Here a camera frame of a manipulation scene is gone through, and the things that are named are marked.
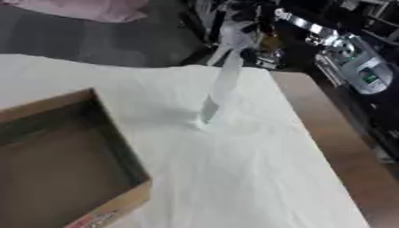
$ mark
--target wooden table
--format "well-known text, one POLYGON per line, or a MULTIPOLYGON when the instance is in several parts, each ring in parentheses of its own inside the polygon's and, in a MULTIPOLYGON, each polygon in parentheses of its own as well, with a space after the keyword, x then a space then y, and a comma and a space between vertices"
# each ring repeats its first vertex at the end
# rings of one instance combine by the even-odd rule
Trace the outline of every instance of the wooden table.
POLYGON ((398 228, 399 183, 371 148, 309 76, 273 76, 371 227, 398 228))

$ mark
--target white cloth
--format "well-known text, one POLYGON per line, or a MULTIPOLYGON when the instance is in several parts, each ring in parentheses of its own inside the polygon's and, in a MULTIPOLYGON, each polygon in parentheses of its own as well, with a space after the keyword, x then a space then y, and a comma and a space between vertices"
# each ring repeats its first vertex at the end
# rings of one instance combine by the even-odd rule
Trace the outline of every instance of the white cloth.
POLYGON ((0 107, 95 87, 153 177, 111 227, 366 228, 267 71, 244 69, 220 121, 191 123, 219 69, 127 69, 0 55, 0 107))
POLYGON ((148 0, 3 0, 7 4, 63 17, 128 22, 145 17, 138 12, 148 0))

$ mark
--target printed label on box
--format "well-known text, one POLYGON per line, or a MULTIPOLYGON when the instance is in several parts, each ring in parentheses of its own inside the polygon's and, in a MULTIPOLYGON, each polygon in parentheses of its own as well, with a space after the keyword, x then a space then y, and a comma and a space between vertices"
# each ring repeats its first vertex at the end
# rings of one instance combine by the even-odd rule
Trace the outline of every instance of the printed label on box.
POLYGON ((100 228, 109 220, 115 217, 118 213, 117 210, 109 212, 109 213, 100 213, 97 215, 89 215, 79 218, 73 224, 69 224, 64 228, 100 228))

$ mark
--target open cardboard box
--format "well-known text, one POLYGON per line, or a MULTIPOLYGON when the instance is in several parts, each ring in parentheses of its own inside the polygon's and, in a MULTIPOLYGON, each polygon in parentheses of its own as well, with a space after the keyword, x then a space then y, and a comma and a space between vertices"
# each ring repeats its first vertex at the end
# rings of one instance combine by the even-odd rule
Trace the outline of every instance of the open cardboard box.
POLYGON ((103 227, 151 187, 92 89, 0 111, 0 181, 12 228, 103 227))

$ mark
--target gray floor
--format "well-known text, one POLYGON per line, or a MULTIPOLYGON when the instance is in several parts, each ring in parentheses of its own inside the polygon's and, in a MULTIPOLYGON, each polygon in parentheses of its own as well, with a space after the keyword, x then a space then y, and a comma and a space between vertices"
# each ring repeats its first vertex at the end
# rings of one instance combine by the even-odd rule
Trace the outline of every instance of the gray floor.
POLYGON ((150 0, 146 19, 107 24, 0 4, 0 53, 128 67, 174 66, 198 45, 178 28, 179 0, 150 0))

